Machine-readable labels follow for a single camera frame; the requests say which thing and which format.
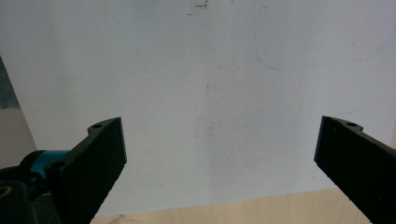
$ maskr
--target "wooden surface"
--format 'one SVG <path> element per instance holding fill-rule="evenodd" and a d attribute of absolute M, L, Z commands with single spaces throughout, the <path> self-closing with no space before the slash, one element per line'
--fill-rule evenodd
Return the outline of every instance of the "wooden surface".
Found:
<path fill-rule="evenodd" d="M 92 221 L 92 224 L 123 223 L 365 224 L 370 221 L 340 189 L 325 189 L 231 203 L 97 217 Z"/>

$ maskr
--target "white wall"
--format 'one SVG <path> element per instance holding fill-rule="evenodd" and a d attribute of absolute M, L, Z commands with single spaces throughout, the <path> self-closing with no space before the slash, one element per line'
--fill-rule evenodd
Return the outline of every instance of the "white wall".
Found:
<path fill-rule="evenodd" d="M 129 161 L 101 215 L 327 188 L 322 115 L 390 142 L 395 1 L 204 4 L 0 3 L 0 52 L 38 148 L 122 116 Z"/>

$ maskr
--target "white backdrop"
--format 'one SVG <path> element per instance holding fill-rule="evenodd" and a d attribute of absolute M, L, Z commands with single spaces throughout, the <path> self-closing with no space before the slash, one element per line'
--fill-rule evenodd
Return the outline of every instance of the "white backdrop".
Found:
<path fill-rule="evenodd" d="M 323 189 L 322 115 L 388 144 L 394 0 L 0 2 L 0 54 L 40 149 L 122 117 L 100 215 Z"/>

